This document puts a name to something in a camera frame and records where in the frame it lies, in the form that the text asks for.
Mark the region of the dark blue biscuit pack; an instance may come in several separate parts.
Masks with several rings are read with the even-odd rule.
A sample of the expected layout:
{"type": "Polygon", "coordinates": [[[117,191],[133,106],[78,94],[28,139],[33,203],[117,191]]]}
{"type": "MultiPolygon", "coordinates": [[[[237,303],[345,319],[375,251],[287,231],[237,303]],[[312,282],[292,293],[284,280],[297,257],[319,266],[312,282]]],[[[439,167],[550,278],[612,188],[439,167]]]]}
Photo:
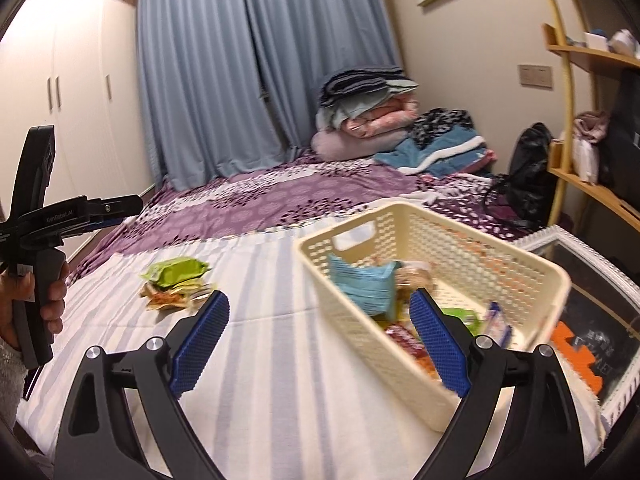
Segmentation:
{"type": "Polygon", "coordinates": [[[506,320],[503,308],[493,301],[485,316],[483,334],[491,338],[501,348],[509,347],[513,336],[513,327],[506,320]]]}

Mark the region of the green orange cracker pack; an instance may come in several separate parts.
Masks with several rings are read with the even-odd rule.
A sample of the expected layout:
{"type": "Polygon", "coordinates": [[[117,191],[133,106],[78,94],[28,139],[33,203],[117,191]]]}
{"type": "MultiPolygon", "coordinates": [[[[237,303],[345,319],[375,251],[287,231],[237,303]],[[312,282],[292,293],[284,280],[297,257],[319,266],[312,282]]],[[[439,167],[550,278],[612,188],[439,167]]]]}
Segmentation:
{"type": "Polygon", "coordinates": [[[473,336],[480,334],[482,330],[482,320],[475,311],[462,308],[445,308],[442,312],[461,321],[473,336]]]}

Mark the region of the clear bag round crackers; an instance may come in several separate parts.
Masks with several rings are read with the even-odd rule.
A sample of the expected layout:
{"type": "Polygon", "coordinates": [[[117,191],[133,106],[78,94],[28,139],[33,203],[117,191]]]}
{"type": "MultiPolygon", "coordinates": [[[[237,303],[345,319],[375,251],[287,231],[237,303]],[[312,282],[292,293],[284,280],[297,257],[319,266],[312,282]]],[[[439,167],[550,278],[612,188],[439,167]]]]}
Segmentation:
{"type": "Polygon", "coordinates": [[[410,296],[418,289],[424,288],[434,295],[437,284],[429,263],[423,261],[401,261],[394,272],[396,299],[408,302],[410,296]]]}

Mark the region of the light blue snack pack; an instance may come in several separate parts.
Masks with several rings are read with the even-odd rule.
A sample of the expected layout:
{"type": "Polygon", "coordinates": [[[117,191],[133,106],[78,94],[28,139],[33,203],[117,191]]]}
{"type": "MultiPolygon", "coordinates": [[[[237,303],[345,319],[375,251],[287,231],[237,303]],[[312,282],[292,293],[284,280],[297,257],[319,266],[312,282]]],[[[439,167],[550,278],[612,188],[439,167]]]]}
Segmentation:
{"type": "Polygon", "coordinates": [[[370,318],[395,317],[396,270],[400,263],[382,266],[353,266],[339,256],[329,254],[329,276],[334,285],[370,318]]]}

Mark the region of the green wafer snack pack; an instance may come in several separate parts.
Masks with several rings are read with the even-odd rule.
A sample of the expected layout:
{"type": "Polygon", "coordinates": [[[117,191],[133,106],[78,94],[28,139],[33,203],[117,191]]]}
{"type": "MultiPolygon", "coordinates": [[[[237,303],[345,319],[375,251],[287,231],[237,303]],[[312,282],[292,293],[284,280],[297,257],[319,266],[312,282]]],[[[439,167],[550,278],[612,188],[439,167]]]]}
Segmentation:
{"type": "Polygon", "coordinates": [[[192,278],[200,278],[209,269],[209,264],[201,260],[177,257],[152,263],[142,278],[159,288],[171,288],[192,278]]]}

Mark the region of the grey fuzzy left sleeve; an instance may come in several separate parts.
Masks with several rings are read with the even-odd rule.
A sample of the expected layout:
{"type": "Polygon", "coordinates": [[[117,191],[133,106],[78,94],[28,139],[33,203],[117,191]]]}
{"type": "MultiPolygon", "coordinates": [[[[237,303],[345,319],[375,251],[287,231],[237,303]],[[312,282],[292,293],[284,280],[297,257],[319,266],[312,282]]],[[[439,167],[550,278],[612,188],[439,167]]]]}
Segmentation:
{"type": "Polygon", "coordinates": [[[27,375],[22,355],[4,340],[0,349],[0,411],[1,419],[10,429],[16,421],[27,375]]]}

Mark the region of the tan pastry snack pack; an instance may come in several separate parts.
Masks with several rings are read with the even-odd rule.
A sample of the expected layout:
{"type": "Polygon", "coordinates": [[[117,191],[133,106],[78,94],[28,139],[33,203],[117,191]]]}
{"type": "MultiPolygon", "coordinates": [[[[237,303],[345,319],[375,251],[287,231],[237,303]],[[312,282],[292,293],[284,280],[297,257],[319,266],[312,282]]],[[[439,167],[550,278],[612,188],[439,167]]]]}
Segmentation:
{"type": "Polygon", "coordinates": [[[140,296],[148,302],[146,307],[151,310],[198,309],[214,291],[211,284],[200,281],[188,281],[169,288],[160,288],[151,283],[144,283],[140,296]]]}

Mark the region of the white framed glass table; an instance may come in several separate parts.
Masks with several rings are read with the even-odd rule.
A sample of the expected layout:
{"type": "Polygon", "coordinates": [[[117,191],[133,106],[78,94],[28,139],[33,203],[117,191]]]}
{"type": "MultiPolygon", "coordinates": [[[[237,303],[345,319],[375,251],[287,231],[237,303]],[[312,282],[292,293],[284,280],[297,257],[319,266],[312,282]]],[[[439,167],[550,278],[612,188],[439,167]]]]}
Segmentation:
{"type": "Polygon", "coordinates": [[[515,245],[570,276],[572,288],[553,333],[555,348],[597,396],[603,425],[611,430],[639,389],[639,286],[559,226],[515,245]]]}

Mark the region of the white wardrobe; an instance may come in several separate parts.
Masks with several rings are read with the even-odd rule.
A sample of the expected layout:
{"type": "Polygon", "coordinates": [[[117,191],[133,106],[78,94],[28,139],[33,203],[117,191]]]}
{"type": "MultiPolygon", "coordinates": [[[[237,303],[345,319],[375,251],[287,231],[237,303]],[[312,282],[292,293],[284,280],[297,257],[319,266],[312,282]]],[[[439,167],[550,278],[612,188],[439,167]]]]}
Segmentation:
{"type": "Polygon", "coordinates": [[[26,0],[1,39],[1,208],[28,130],[51,125],[46,201],[142,195],[154,179],[138,81],[136,10],[120,0],[26,0]]]}

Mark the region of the purple floral bedspread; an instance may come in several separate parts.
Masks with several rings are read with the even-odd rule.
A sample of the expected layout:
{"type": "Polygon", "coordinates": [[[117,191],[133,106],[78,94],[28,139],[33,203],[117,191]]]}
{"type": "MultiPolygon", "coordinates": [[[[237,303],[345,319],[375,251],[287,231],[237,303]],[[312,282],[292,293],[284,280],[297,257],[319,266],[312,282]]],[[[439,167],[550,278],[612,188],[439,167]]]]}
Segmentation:
{"type": "Polygon", "coordinates": [[[163,185],[141,214],[118,226],[70,274],[88,275],[112,255],[149,252],[194,240],[289,228],[326,216],[362,211],[383,198],[408,197],[444,216],[513,242],[529,234],[491,188],[488,171],[405,176],[370,158],[320,162],[305,154],[295,162],[178,192],[163,185]]]}

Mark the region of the black bag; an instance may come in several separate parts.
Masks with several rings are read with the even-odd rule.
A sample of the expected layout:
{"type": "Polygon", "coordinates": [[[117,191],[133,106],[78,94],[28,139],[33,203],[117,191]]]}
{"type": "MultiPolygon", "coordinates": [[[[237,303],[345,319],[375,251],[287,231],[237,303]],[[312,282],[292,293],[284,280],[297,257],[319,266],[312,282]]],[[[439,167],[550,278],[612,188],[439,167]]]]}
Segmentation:
{"type": "Polygon", "coordinates": [[[523,131],[516,142],[509,171],[496,177],[482,201],[484,214],[520,230],[538,230],[549,220],[558,178],[548,170],[553,136],[542,122],[523,131]],[[489,196],[502,197],[514,218],[492,212],[489,196]]]}

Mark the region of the cream perforated plastic basket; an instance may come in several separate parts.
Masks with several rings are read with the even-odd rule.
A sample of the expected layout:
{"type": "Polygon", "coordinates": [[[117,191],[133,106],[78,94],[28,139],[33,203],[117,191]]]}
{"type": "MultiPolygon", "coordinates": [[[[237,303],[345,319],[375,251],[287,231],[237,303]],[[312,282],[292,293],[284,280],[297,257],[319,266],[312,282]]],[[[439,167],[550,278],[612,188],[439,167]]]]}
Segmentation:
{"type": "Polygon", "coordinates": [[[530,351],[550,340],[572,282],[557,264],[441,214],[391,202],[302,238],[297,255],[319,308],[363,362],[431,429],[442,432],[459,400],[384,335],[377,322],[330,278],[329,258],[354,266],[425,263],[442,308],[483,315],[498,304],[513,328],[511,347],[530,351]]]}

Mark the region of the folded grey blankets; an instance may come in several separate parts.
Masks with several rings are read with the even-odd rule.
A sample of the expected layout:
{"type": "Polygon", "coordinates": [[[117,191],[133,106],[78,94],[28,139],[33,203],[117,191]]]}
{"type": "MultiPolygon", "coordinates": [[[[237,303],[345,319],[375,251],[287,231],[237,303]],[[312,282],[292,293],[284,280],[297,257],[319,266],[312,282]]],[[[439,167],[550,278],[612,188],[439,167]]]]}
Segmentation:
{"type": "Polygon", "coordinates": [[[393,96],[413,92],[418,84],[399,66],[346,68],[327,76],[318,93],[316,126],[339,129],[346,119],[354,119],[393,96]]]}

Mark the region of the wooden curved shelf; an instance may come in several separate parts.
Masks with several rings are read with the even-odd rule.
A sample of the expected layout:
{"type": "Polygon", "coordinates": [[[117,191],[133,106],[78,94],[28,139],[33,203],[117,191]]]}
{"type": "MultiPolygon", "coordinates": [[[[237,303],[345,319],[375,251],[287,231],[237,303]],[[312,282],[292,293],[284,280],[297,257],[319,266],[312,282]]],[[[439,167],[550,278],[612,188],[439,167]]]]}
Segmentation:
{"type": "Polygon", "coordinates": [[[608,0],[546,0],[550,18],[541,25],[544,50],[559,62],[563,102],[561,139],[552,143],[549,174],[558,178],[548,223],[560,222],[568,200],[578,195],[582,203],[575,216],[582,221],[585,206],[595,203],[639,229],[639,213],[602,184],[582,180],[574,166],[575,117],[586,110],[605,110],[611,106],[622,70],[637,68],[639,61],[593,47],[588,34],[600,28],[607,34],[626,26],[624,18],[608,0]]]}

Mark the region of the black white patterned cloth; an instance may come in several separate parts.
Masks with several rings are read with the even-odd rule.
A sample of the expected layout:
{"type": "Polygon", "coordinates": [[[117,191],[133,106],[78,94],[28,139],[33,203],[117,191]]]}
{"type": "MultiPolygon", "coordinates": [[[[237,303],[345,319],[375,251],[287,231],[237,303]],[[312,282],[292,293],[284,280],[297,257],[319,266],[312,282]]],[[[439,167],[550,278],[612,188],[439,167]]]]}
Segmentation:
{"type": "Polygon", "coordinates": [[[474,122],[467,110],[436,107],[421,114],[408,129],[408,137],[418,148],[426,148],[435,139],[449,132],[454,127],[473,129],[474,122]]]}

